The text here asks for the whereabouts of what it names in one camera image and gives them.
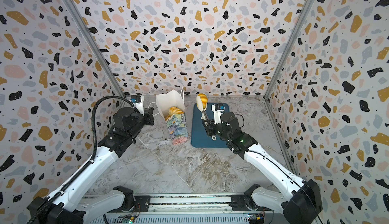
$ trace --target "marble table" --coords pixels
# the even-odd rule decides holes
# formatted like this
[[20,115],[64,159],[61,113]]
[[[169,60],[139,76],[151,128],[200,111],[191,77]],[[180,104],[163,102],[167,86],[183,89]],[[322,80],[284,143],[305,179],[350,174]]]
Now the marble table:
[[[251,134],[273,158],[286,165],[262,98],[208,99],[227,103],[231,112],[243,115],[242,131]],[[145,107],[153,101],[154,96],[145,96]],[[184,102],[190,137],[196,98],[188,96]],[[156,105],[152,106],[157,113]],[[156,115],[155,124],[143,127],[136,144],[101,175],[87,194],[104,194],[118,185],[133,189],[134,193],[149,194],[244,192],[255,183],[275,189],[259,170],[229,149],[194,148],[190,140],[173,145],[163,118]]]

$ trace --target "paper bag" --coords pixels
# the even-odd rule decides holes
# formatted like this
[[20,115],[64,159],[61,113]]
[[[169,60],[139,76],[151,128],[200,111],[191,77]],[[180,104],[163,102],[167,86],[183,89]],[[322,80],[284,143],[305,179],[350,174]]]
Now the paper bag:
[[169,109],[171,107],[177,107],[184,112],[184,114],[174,114],[166,120],[166,126],[169,131],[170,139],[173,145],[183,143],[189,139],[188,130],[185,121],[185,105],[184,105],[184,93],[182,97],[181,93],[176,90],[172,90],[166,94],[159,94],[155,97],[155,103],[158,106],[158,112],[161,117],[165,118],[169,115]]

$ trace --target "blue mat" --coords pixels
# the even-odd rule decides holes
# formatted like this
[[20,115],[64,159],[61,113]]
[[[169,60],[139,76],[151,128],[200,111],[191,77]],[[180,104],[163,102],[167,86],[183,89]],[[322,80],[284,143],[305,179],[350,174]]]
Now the blue mat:
[[[212,111],[212,106],[216,103],[207,104],[207,115],[209,119],[214,119],[214,112]],[[230,108],[228,104],[223,103],[226,107],[225,112],[229,112]],[[201,120],[202,113],[198,110],[197,105],[193,107],[193,122],[192,122],[192,138],[191,143],[193,147],[199,148],[228,148],[226,142],[221,140],[220,137],[216,136],[216,140],[212,140],[210,136],[207,135],[205,128]]]

